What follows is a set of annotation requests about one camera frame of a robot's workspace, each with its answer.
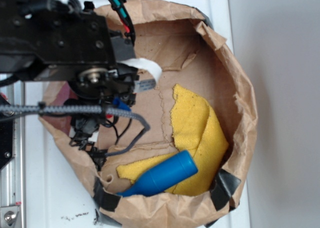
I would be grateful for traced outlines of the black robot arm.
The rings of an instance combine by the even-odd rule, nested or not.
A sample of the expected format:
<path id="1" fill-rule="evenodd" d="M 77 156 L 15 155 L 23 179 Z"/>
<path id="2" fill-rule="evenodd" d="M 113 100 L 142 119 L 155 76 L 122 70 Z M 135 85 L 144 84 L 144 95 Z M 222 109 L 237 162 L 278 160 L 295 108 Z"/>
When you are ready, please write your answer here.
<path id="1" fill-rule="evenodd" d="M 1 86 L 17 81 L 65 81 L 76 94 L 77 107 L 68 111 L 38 109 L 51 116 L 72 117 L 71 144 L 86 144 L 100 125 L 113 126 L 106 114 L 96 115 L 94 105 L 135 103 L 138 70 L 135 30 L 125 9 L 126 0 L 108 0 L 125 32 L 110 30 L 91 2 L 79 0 L 0 0 L 0 71 L 7 74 Z"/>

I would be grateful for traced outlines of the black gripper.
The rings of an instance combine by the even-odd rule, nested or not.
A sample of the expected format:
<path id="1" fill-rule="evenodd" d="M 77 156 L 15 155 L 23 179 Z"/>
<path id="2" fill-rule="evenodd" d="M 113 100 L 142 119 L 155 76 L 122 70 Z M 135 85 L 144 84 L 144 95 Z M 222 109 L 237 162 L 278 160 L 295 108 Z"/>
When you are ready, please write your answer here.
<path id="1" fill-rule="evenodd" d="M 139 80 L 138 69 L 118 64 L 112 69 L 94 68 L 84 71 L 76 82 L 68 82 L 75 98 L 67 99 L 68 105 L 102 105 L 103 107 L 125 108 L 129 110 L 136 102 L 135 81 Z M 69 136 L 72 143 L 90 143 L 102 125 L 115 127 L 119 118 L 106 114 L 76 114 L 71 116 Z"/>

